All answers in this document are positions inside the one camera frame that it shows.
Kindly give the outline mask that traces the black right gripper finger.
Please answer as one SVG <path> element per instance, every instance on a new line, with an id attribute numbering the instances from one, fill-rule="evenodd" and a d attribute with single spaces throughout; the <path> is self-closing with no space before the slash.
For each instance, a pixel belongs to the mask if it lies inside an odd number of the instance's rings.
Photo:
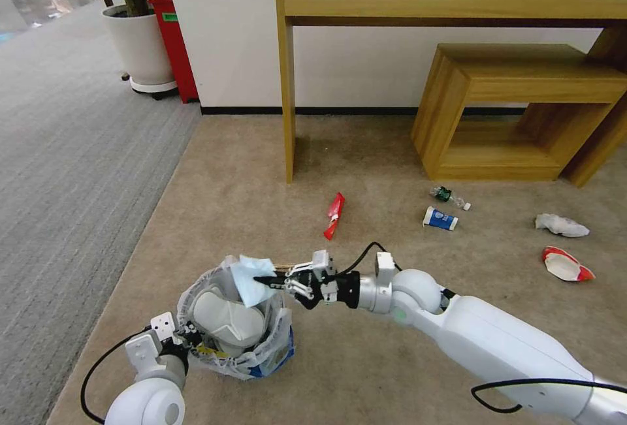
<path id="1" fill-rule="evenodd" d="M 317 279 L 314 274 L 313 262 L 303 262 L 292 266 L 277 265 L 272 275 L 254 276 L 253 280 L 258 283 L 286 283 L 289 280 L 298 281 L 299 283 L 311 283 Z"/>
<path id="2" fill-rule="evenodd" d="M 268 283 L 268 286 L 272 289 L 282 289 L 287 291 L 292 296 L 300 296 L 306 299 L 314 299 L 315 292 L 314 289 L 305 285 L 299 281 L 284 279 L 284 280 L 273 280 Z"/>

